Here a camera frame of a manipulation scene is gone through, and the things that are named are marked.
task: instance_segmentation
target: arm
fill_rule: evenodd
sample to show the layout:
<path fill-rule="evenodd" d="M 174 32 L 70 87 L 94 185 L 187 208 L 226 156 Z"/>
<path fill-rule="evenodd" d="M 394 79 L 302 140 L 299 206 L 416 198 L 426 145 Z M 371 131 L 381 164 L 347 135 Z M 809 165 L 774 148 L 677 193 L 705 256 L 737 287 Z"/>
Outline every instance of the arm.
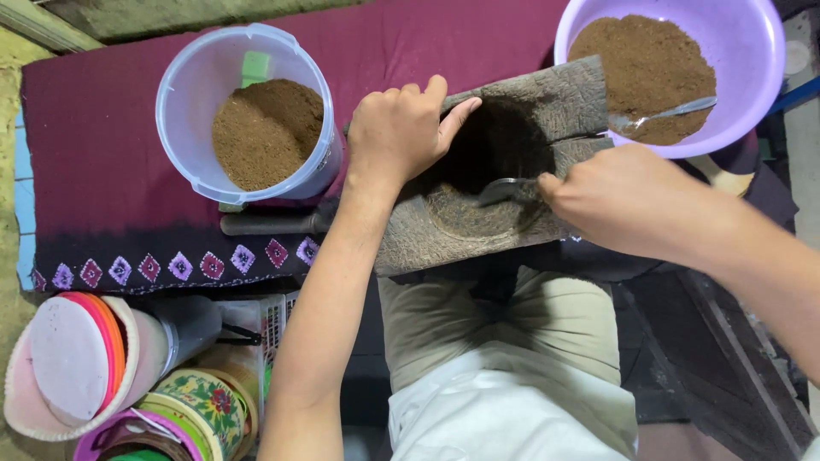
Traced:
<path fill-rule="evenodd" d="M 693 267 L 758 315 L 820 382 L 820 254 L 746 202 L 710 189 L 639 144 L 598 153 L 541 193 L 583 236 L 622 253 Z"/>
<path fill-rule="evenodd" d="M 369 94 L 353 113 L 350 167 L 339 210 L 307 274 L 276 353 L 258 459 L 341 460 L 339 392 L 362 316 L 367 282 L 404 183 L 449 148 L 481 101 L 439 124 L 447 83 Z"/>

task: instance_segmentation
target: person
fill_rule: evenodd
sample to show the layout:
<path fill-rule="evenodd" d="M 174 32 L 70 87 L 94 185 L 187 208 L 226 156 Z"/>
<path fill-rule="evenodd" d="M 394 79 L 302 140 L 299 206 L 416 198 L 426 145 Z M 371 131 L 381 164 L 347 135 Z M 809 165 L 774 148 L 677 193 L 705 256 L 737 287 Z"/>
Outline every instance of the person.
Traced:
<path fill-rule="evenodd" d="M 258 459 L 342 460 L 339 393 L 371 269 L 399 191 L 447 153 L 481 100 L 440 122 L 433 76 L 367 95 L 353 113 L 339 210 L 288 321 Z M 638 144 L 604 150 L 546 203 L 593 243 L 692 267 L 755 313 L 820 379 L 820 256 L 744 201 Z M 394 395 L 396 460 L 623 460 L 636 457 L 635 401 L 621 389 L 613 303 L 588 281 L 523 267 L 508 322 L 482 321 L 466 288 L 379 280 Z"/>

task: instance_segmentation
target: left hand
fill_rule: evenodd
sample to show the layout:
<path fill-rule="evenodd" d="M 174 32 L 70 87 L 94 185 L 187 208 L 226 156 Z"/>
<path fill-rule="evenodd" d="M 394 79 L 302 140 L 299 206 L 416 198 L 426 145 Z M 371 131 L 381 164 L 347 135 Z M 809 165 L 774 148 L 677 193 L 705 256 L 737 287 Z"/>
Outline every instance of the left hand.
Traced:
<path fill-rule="evenodd" d="M 348 131 L 346 188 L 398 194 L 404 183 L 442 158 L 467 117 L 480 105 L 470 98 L 439 123 L 447 80 L 433 75 L 424 93 L 417 84 L 370 93 L 353 112 Z"/>

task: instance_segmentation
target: brown powder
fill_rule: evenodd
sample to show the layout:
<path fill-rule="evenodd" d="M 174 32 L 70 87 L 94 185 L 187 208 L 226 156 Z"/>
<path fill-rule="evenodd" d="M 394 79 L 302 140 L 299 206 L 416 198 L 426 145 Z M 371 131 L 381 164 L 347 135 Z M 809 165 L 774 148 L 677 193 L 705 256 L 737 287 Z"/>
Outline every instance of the brown powder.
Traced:
<path fill-rule="evenodd" d="M 216 159 L 242 190 L 271 187 L 310 157 L 324 111 L 316 91 L 291 80 L 237 89 L 213 119 Z"/>
<path fill-rule="evenodd" d="M 636 15 L 592 21 L 578 34 L 568 59 L 594 54 L 601 56 L 604 67 L 609 113 L 637 120 L 716 95 L 714 69 L 700 55 L 697 42 L 671 21 Z M 711 111 L 648 121 L 629 138 L 676 144 L 700 130 Z"/>

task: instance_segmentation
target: lavender plastic basin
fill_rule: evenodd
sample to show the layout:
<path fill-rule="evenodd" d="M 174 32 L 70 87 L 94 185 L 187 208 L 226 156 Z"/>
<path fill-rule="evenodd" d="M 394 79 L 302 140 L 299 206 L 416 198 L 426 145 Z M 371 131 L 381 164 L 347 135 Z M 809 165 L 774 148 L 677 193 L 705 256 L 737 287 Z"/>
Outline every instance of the lavender plastic basin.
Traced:
<path fill-rule="evenodd" d="M 555 37 L 555 64 L 572 41 L 602 17 L 637 14 L 677 24 L 700 45 L 717 77 L 717 106 L 697 133 L 672 146 L 648 144 L 661 157 L 711 153 L 737 141 L 766 115 L 786 64 L 783 25 L 769 0 L 571 0 Z M 630 141 L 608 132 L 615 145 Z"/>

